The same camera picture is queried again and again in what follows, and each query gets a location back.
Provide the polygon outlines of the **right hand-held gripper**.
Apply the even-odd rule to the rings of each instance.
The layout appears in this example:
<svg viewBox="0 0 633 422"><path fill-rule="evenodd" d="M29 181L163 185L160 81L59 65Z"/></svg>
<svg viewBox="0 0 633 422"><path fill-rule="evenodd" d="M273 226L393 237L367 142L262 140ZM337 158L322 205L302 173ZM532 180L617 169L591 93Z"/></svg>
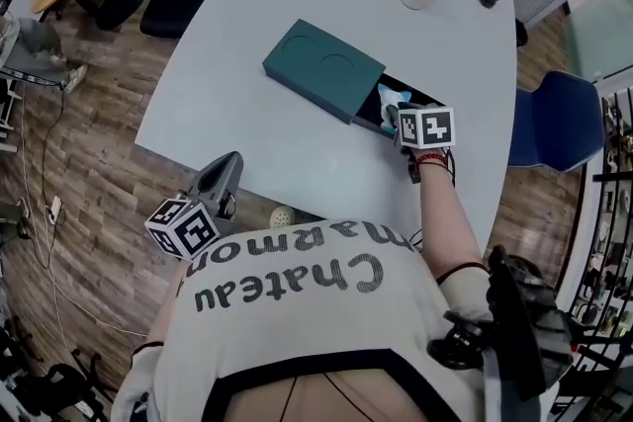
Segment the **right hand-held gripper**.
<svg viewBox="0 0 633 422"><path fill-rule="evenodd" d="M449 107L418 107L389 104L384 107L385 122L398 121L398 128L386 127L400 153L407 159L407 170L414 184L420 183L419 160L416 154L426 151L422 164L431 160L444 165L455 183L455 163L451 148L455 145L454 111Z"/></svg>

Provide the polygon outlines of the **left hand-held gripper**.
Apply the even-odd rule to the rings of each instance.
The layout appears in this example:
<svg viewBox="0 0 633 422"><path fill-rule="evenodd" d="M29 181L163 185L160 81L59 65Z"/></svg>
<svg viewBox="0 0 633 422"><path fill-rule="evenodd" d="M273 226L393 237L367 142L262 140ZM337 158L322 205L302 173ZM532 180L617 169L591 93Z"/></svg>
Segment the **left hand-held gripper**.
<svg viewBox="0 0 633 422"><path fill-rule="evenodd" d="M187 191L165 200L144 226L159 249L193 260L232 233L243 158L232 151L198 172Z"/></svg>

